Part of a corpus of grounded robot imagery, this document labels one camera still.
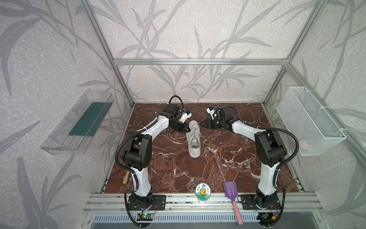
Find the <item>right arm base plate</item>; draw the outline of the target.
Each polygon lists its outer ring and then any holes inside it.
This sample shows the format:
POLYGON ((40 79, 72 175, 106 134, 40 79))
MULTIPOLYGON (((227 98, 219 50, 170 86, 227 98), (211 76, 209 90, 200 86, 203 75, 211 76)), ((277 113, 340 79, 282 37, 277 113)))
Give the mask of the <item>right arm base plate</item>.
POLYGON ((276 196, 267 203, 264 203, 256 194, 242 194, 238 196, 243 210, 280 210, 282 205, 276 196))

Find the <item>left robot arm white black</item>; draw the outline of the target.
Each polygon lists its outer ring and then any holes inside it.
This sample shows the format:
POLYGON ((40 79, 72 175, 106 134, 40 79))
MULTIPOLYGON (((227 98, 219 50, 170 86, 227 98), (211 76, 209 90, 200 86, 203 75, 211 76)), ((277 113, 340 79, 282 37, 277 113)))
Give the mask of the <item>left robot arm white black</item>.
POLYGON ((129 191, 132 200, 144 206, 152 204, 152 186, 147 167, 152 159, 153 140, 169 127, 180 133, 190 132, 186 120, 191 116, 189 110, 169 103, 163 111, 155 114, 155 118, 147 126, 130 131, 118 146, 114 160, 118 167, 132 175, 134 190, 129 191))

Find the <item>white sneaker shoe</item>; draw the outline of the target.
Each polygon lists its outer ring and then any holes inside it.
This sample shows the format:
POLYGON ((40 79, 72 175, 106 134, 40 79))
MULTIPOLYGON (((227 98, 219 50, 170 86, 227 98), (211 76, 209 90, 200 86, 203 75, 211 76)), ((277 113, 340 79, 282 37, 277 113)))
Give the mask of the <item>white sneaker shoe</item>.
POLYGON ((192 158, 197 158, 201 154, 201 132, 197 121, 189 123, 190 132, 186 134, 188 152, 192 158))

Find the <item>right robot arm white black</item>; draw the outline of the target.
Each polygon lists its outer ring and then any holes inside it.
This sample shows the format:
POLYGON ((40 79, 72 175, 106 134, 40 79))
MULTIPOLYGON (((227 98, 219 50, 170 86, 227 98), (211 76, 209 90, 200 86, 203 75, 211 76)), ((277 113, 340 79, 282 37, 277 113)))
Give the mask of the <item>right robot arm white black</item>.
POLYGON ((201 124, 207 129, 225 129, 235 134, 242 135, 255 142, 256 154, 261 162, 261 177, 256 190, 257 201, 263 204, 272 201, 276 197, 278 173, 283 165, 292 160, 299 151, 297 137, 284 129, 275 127, 260 127, 244 121, 241 116, 234 118, 231 110, 233 106, 223 108, 209 107, 206 109, 210 117, 201 124), (286 147, 280 136, 280 132, 289 135, 294 143, 295 149, 291 156, 287 155, 286 147))

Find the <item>brown slotted litter scoop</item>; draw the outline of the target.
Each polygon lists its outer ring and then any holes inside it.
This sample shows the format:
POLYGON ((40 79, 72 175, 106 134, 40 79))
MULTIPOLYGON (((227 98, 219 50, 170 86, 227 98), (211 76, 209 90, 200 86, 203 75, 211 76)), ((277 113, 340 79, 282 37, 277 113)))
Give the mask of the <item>brown slotted litter scoop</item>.
POLYGON ((285 170, 280 170, 277 176, 277 184, 279 186, 285 185, 287 191, 297 187, 296 180, 285 170))

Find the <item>clear plastic wall tray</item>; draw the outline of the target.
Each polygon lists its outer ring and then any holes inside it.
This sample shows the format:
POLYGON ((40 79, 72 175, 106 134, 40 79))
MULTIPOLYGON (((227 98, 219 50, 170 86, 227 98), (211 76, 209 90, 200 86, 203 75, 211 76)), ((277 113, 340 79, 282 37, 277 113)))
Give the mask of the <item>clear plastic wall tray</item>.
POLYGON ((109 112, 111 92, 87 89, 41 144, 51 155, 83 155, 109 112))

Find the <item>blue wooden handled spatula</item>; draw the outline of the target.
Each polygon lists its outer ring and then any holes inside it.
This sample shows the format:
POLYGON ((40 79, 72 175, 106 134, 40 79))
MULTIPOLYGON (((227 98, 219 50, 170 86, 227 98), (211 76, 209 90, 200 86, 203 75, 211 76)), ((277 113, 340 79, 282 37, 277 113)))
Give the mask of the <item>blue wooden handled spatula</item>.
POLYGON ((128 181, 129 181, 129 176, 130 176, 130 171, 127 171, 126 174, 125 174, 125 177, 123 179, 123 184, 127 184, 128 181))

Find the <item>purple pink toy shovel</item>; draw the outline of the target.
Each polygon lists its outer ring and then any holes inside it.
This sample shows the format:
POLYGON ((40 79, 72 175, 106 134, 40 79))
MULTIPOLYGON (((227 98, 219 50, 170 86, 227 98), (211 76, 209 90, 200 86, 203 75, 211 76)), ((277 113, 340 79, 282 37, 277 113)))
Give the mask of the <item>purple pink toy shovel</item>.
POLYGON ((243 219, 242 219, 242 216, 240 214, 239 208, 238 208, 238 206, 236 204, 236 201, 235 201, 235 199, 238 196, 238 190, 237 190, 237 186, 236 186, 235 181, 226 181, 226 182, 223 183, 223 186, 224 186, 226 197, 229 198, 232 202, 234 213, 235 213, 235 216, 236 216, 236 219, 237 219, 237 223, 239 225, 243 225, 244 222, 243 222, 243 219))

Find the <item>white shoelace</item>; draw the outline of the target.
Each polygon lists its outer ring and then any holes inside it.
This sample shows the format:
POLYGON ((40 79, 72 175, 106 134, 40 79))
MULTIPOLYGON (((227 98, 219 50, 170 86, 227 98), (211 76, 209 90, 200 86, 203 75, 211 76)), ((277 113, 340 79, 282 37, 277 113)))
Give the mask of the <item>white shoelace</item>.
POLYGON ((188 145, 197 148, 201 145, 201 130, 200 125, 197 122, 191 121, 189 123, 190 132, 185 133, 185 137, 183 137, 182 133, 169 132, 169 137, 173 139, 183 139, 187 140, 188 145))

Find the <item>green circuit board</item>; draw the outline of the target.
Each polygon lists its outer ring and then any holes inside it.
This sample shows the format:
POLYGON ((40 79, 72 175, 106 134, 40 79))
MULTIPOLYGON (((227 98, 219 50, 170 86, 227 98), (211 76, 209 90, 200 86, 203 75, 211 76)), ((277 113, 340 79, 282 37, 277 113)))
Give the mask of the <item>green circuit board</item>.
POLYGON ((139 213, 137 214, 137 221, 153 221, 155 213, 139 213))

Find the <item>pink item in basket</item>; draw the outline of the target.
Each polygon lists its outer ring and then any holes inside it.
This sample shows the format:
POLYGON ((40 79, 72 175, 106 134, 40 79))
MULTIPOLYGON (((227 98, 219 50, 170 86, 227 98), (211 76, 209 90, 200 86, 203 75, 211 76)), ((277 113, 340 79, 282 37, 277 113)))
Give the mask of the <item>pink item in basket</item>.
POLYGON ((301 152, 308 152, 312 148, 312 145, 309 144, 306 140, 302 140, 299 142, 299 149, 301 152))

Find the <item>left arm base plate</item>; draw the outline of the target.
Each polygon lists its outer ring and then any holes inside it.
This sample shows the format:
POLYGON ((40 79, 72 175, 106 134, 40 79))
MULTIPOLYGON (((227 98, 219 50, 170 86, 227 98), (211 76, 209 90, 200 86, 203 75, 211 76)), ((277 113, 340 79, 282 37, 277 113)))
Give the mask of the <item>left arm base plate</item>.
POLYGON ((127 201, 128 210, 157 210, 163 211, 166 207, 166 195, 152 195, 147 197, 130 196, 127 201))

